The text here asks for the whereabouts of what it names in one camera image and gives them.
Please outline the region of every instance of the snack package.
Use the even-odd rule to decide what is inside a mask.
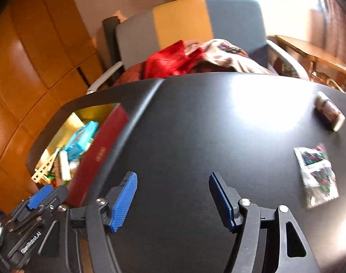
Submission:
[[[307,207],[325,203],[339,196],[335,174],[323,144],[314,149],[294,148],[307,193]]]

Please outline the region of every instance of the silver bolt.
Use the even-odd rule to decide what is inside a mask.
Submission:
[[[66,210],[67,210],[67,208],[68,208],[68,206],[67,206],[67,205],[62,204],[62,205],[59,205],[59,207],[58,207],[58,211],[63,212],[63,211],[66,211]]]
[[[281,212],[288,212],[289,211],[289,208],[285,205],[279,205],[279,210]]]
[[[242,198],[240,202],[244,206],[249,206],[251,204],[251,201],[248,198]]]
[[[96,200],[96,203],[97,203],[97,205],[105,205],[106,204],[106,199],[104,199],[104,198],[98,198],[97,200]]]

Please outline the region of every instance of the bottle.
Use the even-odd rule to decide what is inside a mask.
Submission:
[[[338,131],[345,121],[345,116],[322,91],[315,99],[316,109],[328,120],[333,131]]]

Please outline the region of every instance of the pile of clothes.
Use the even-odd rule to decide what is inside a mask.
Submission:
[[[229,41],[212,39],[198,43],[195,40],[181,40],[152,54],[147,61],[130,67],[115,85],[142,79],[206,72],[272,74]]]

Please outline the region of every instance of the chair backrest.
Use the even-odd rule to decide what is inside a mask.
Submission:
[[[125,69],[179,41],[220,38],[267,66],[266,36],[255,0],[178,0],[139,13],[116,28]]]

